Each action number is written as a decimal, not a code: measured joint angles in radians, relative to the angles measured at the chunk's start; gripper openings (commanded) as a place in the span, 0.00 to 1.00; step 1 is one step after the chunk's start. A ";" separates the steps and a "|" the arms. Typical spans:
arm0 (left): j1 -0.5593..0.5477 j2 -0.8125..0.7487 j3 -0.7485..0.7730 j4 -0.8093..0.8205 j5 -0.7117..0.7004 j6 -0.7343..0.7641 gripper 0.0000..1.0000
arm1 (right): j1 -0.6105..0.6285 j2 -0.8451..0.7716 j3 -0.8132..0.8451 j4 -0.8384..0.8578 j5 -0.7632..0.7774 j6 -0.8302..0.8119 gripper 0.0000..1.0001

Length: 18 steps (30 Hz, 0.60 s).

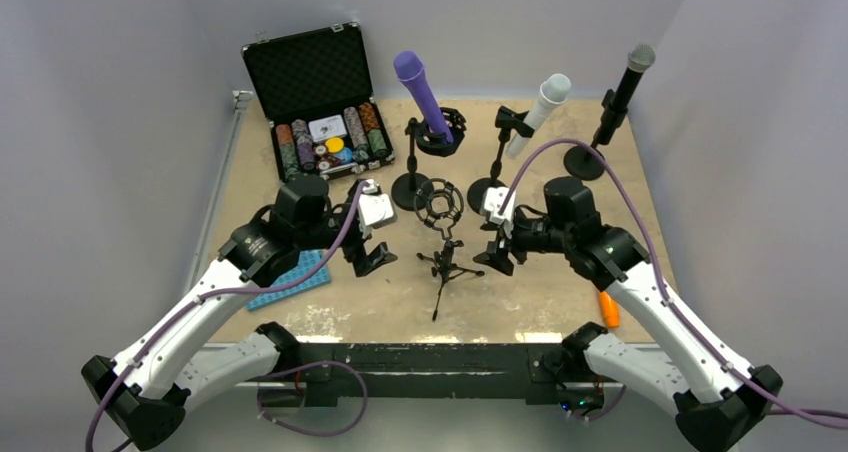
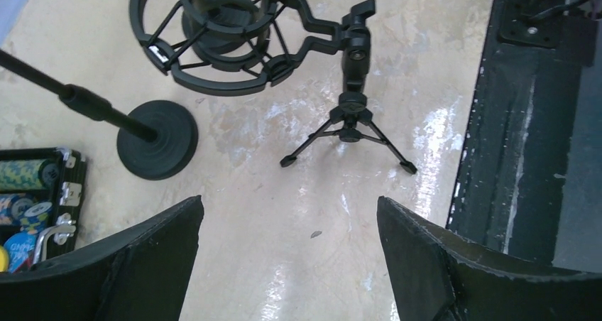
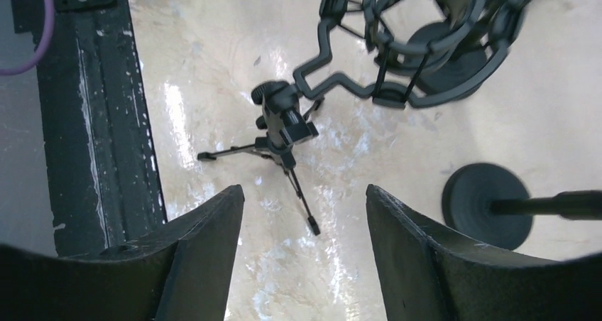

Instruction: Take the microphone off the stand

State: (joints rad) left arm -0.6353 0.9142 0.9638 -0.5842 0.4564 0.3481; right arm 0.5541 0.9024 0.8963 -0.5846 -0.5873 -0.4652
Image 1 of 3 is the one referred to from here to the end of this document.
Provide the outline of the orange microphone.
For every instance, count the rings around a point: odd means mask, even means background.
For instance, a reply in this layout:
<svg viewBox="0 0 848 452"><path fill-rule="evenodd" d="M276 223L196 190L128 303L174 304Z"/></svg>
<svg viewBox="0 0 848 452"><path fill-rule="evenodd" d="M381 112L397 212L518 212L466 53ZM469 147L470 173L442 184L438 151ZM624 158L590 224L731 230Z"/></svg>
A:
<svg viewBox="0 0 848 452"><path fill-rule="evenodd" d="M620 312L617 302L606 292L598 295L601 317L607 328L616 329L620 326Z"/></svg>

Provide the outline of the purple microphone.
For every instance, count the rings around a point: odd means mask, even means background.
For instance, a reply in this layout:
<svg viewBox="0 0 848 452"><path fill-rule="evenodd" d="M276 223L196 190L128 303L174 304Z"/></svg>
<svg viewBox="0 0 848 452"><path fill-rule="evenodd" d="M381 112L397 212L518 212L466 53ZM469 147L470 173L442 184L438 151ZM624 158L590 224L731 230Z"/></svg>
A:
<svg viewBox="0 0 848 452"><path fill-rule="evenodd" d="M454 137L426 77L425 66L410 50L400 52L393 60L398 81L406 87L418 106L430 130L443 144L452 144Z"/></svg>

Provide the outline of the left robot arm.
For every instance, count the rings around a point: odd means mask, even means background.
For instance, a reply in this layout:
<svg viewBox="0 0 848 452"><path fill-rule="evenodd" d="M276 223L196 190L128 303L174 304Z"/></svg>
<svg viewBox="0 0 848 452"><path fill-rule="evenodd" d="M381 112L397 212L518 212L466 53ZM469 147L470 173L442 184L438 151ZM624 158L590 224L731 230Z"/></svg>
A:
<svg viewBox="0 0 848 452"><path fill-rule="evenodd" d="M274 202L232 232L191 290L148 332L116 355L84 364L96 416L110 418L127 445L148 451L189 412L241 382L297 378L309 367L300 341L274 322L215 353L203 348L250 301L287 291L282 277L304 251L318 250L324 259L342 254L358 277L391 263L385 243L372 250L365 244L396 218L390 196L371 179L357 180L339 204L318 176L282 184Z"/></svg>

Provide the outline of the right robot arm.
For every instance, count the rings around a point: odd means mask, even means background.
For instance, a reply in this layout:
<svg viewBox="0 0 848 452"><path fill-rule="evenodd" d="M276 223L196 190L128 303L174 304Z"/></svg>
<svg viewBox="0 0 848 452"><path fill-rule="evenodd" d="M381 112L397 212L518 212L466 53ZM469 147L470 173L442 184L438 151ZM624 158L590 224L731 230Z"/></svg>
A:
<svg viewBox="0 0 848 452"><path fill-rule="evenodd" d="M563 255L579 276L623 306L668 357L643 357L589 323L568 337L564 371L576 379L592 372L613 378L672 415L696 450L730 450L770 412L762 394L779 393L781 376L720 340L656 274L648 251L625 229L603 223L580 180L551 179L543 195L547 210L531 219L508 188L488 188L480 212L496 236L475 262L512 275L530 253Z"/></svg>

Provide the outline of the black tripod shock mount stand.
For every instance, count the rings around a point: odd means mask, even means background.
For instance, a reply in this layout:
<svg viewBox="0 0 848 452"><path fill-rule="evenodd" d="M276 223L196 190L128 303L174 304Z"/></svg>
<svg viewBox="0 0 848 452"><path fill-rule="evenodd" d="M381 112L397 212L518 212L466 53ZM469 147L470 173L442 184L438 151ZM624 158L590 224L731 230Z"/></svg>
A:
<svg viewBox="0 0 848 452"><path fill-rule="evenodd" d="M416 218L428 229L437 232L442 239L442 248L432 256L418 252L416 257L431 264L431 275L439 279L439 289L431 321L438 318L439 306L447 283L464 274L475 277L485 275L483 270L461 267L454 262L457 248L464 246L462 240L453 237L452 229L459 223L465 210L465 201L458 188L443 178L426 180L414 193L413 205L419 206Z"/></svg>

